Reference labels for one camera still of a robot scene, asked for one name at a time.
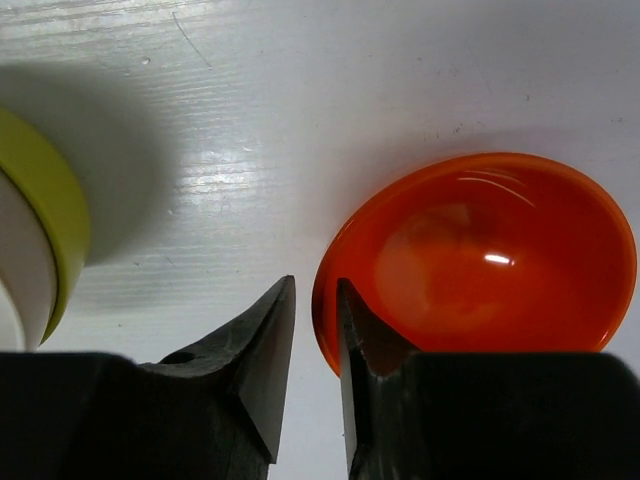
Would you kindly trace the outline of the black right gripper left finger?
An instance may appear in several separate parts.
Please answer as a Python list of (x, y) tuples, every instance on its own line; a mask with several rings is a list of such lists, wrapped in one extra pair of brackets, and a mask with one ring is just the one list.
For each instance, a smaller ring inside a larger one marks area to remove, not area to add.
[(263, 479), (278, 455), (295, 322), (284, 276), (157, 363), (1, 357), (5, 479)]

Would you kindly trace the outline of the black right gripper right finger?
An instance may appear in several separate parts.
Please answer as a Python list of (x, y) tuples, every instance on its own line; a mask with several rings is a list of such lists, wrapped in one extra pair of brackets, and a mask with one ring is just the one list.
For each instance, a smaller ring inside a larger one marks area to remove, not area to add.
[(639, 382), (602, 353), (428, 353), (337, 284), (352, 479), (635, 479)]

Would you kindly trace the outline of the white bowl flower pattern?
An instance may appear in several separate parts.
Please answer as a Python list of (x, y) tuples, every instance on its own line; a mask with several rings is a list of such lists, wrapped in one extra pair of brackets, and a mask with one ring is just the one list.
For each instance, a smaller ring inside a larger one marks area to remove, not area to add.
[(1, 112), (1, 349), (33, 351), (59, 325), (85, 266), (90, 217), (64, 157)]

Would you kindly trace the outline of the orange plastic bowl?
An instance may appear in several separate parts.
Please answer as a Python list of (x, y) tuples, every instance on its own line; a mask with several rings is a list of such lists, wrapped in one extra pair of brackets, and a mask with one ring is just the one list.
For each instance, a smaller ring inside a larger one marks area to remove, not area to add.
[(626, 217), (590, 177), (529, 154), (467, 155), (402, 177), (345, 222), (317, 270), (313, 328), (338, 370), (345, 278), (426, 351), (598, 352), (637, 269)]

